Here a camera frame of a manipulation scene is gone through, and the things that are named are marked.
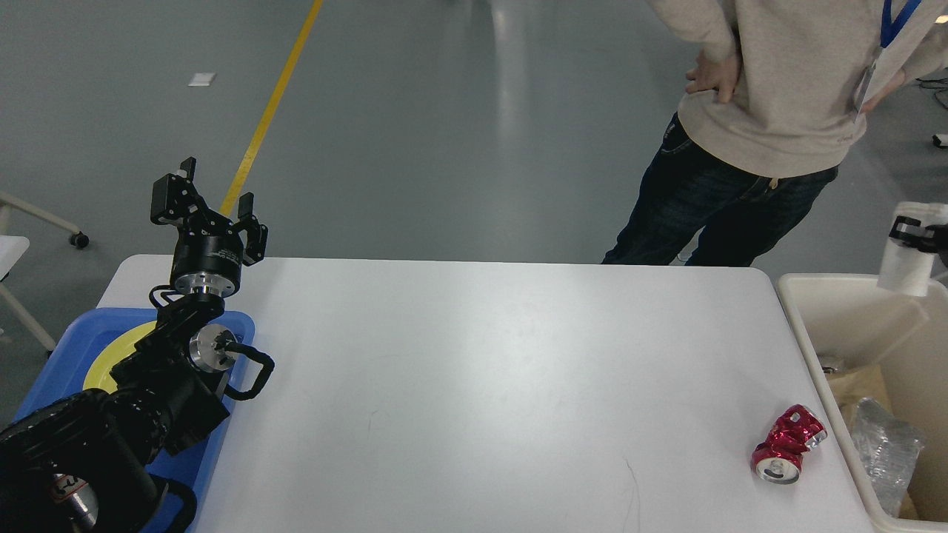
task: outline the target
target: red soda can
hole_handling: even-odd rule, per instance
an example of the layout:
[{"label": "red soda can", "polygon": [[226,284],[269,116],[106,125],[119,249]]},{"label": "red soda can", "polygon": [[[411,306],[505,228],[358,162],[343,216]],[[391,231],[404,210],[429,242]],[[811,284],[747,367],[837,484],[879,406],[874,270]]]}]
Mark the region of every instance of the red soda can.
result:
[{"label": "red soda can", "polygon": [[751,464],[760,479],[789,485],[800,478],[803,453],[827,438],[822,422],[806,407],[796,404],[774,423],[767,440],[751,454]]}]

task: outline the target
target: yellow floor line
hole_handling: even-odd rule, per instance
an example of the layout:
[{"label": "yellow floor line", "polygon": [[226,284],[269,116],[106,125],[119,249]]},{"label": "yellow floor line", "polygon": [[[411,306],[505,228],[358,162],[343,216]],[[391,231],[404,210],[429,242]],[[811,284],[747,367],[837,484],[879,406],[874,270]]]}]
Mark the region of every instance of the yellow floor line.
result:
[{"label": "yellow floor line", "polygon": [[260,123],[257,124],[257,131],[253,133],[253,138],[250,140],[250,146],[246,147],[244,160],[241,161],[240,168],[237,169],[237,174],[230,183],[228,194],[224,197],[224,203],[221,204],[221,213],[224,216],[230,216],[230,212],[233,211],[234,204],[237,202],[237,197],[240,196],[241,190],[244,188],[246,176],[250,174],[250,167],[253,166],[253,160],[257,158],[260,145],[264,143],[266,130],[269,129],[270,122],[277,113],[277,107],[280,106],[280,99],[283,98],[283,91],[286,90],[286,85],[290,82],[290,76],[293,76],[293,69],[296,68],[296,63],[300,58],[302,48],[306,44],[306,39],[309,37],[309,30],[313,27],[313,23],[316,22],[316,16],[319,14],[319,8],[321,7],[322,0],[315,0],[313,2],[313,7],[309,10],[309,15],[306,16],[306,22],[303,23],[302,29],[300,29],[300,35],[297,36],[297,42],[293,45],[293,50],[290,52],[290,57],[286,58],[286,65],[283,66],[283,72],[280,74],[277,86],[273,89],[273,94],[270,95],[270,102],[266,105],[264,115],[260,118]]}]

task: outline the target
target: caster wheel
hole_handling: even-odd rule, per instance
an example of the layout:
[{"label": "caster wheel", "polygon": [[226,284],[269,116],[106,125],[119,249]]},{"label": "caster wheel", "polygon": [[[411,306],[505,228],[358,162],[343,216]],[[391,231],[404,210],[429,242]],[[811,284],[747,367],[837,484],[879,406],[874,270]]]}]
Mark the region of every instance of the caster wheel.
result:
[{"label": "caster wheel", "polygon": [[80,231],[75,235],[69,236],[69,244],[78,249],[83,249],[89,246],[89,236]]}]

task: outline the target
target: yellow plate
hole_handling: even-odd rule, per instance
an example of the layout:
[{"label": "yellow plate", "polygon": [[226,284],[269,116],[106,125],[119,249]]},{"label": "yellow plate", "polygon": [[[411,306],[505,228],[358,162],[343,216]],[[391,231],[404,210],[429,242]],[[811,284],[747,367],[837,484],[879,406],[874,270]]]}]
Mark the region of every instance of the yellow plate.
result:
[{"label": "yellow plate", "polygon": [[85,373],[85,382],[83,389],[103,389],[106,393],[113,393],[119,387],[116,381],[109,376],[109,371],[119,361],[134,354],[135,343],[142,337],[155,330],[156,321],[143,323],[138,327],[126,331],[113,340],[99,353],[96,360],[92,361],[89,372]]}]

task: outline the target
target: plastic bag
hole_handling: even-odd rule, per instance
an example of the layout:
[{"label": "plastic bag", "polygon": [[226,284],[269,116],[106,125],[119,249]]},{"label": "plastic bag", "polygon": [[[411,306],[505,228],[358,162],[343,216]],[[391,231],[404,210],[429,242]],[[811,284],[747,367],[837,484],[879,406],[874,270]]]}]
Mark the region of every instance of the plastic bag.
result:
[{"label": "plastic bag", "polygon": [[925,447],[924,435],[873,398],[859,400],[851,435],[879,505],[889,516],[898,517],[919,453]]}]

